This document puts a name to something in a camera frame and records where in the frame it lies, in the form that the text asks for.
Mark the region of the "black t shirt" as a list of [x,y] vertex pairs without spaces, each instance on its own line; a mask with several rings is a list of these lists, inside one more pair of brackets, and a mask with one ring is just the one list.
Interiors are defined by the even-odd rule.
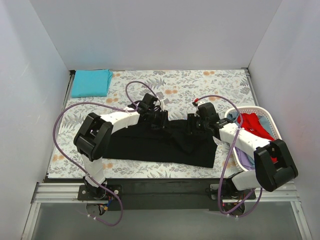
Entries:
[[186,120],[172,120],[159,129],[149,122],[116,131],[103,154],[104,159],[177,163],[212,168],[217,144],[205,131],[187,133]]

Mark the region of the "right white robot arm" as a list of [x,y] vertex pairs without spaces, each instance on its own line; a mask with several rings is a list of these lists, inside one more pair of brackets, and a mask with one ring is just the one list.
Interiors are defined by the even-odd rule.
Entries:
[[217,187],[217,198],[222,191],[237,199],[246,190],[261,188],[268,192],[280,188],[298,176],[298,169],[287,144],[270,113],[259,106],[230,108],[226,114],[237,113],[235,120],[220,118],[210,102],[198,98],[192,103],[196,112],[188,115],[192,130],[210,133],[213,137],[230,145],[230,151],[241,150],[254,160],[254,168],[246,169],[239,159],[236,165],[240,172],[229,178],[223,176]]

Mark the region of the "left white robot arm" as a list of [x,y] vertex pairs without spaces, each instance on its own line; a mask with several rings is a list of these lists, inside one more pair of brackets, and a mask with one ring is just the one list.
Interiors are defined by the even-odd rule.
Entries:
[[111,140],[111,135],[121,129],[149,122],[163,129],[169,122],[168,111],[159,99],[149,93],[141,101],[136,101],[116,112],[97,115],[90,113],[80,126],[73,144],[80,153],[85,169],[84,185],[86,192],[95,200],[107,195],[103,170],[103,155]]

